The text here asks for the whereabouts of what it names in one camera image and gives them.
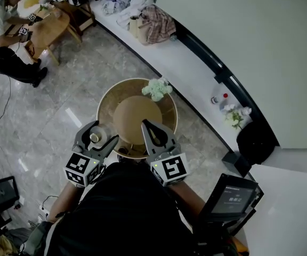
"white shelf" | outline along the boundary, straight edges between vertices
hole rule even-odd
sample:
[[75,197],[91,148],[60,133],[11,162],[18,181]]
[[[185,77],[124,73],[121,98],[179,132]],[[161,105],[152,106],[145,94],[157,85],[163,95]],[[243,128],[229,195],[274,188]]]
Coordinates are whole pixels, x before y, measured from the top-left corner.
[[212,105],[210,98],[219,93],[228,93],[230,103],[239,104],[239,102],[223,84],[217,83],[211,69],[180,41],[142,45],[129,31],[117,24],[117,14],[105,16],[101,8],[102,1],[91,1],[91,9],[96,20],[166,77],[209,122],[229,147],[233,151],[238,151],[236,138],[239,130],[235,130],[224,121],[219,107]]

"black pants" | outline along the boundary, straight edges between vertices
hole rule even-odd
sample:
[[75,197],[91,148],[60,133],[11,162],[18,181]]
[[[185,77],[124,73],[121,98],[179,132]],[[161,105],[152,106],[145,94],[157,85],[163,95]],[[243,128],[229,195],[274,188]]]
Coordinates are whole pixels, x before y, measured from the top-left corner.
[[37,68],[25,64],[12,49],[0,47],[0,74],[23,83],[33,83],[38,78]]

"white bottle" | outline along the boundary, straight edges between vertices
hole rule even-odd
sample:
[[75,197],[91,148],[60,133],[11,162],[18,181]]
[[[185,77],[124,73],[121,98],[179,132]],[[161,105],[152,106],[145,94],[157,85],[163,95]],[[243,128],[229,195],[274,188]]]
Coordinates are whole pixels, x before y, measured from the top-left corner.
[[211,97],[211,103],[214,105],[218,105],[219,103],[222,103],[227,97],[228,97],[227,93],[223,95],[213,96]]

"marble floor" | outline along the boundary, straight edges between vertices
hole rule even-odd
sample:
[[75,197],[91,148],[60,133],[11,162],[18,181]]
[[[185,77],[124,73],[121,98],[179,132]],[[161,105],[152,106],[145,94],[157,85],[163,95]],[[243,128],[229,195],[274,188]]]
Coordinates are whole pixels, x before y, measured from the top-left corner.
[[[56,66],[43,54],[42,67],[49,73],[38,88],[11,80],[11,98],[0,120],[0,178],[14,175],[25,199],[21,209],[9,211],[10,227],[36,220],[43,200],[59,195],[66,184],[62,167],[78,131],[67,109],[84,125],[95,119],[98,103],[113,84],[131,77],[157,77],[99,26],[84,33],[81,45],[63,35],[54,53],[61,64]],[[22,49],[18,55],[27,60]],[[0,75],[0,115],[8,96],[9,79]],[[221,162],[227,149],[183,100],[172,96],[179,113],[177,137],[192,168],[186,181],[207,200],[221,173],[228,173]],[[54,199],[46,202],[46,209]]]

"black shirt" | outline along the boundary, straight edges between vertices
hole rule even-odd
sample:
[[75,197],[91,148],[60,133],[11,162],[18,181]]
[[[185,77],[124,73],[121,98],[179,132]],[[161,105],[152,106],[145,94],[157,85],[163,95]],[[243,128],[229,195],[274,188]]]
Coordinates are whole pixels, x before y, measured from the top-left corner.
[[48,255],[191,255],[194,243],[149,169],[114,163],[58,224]]

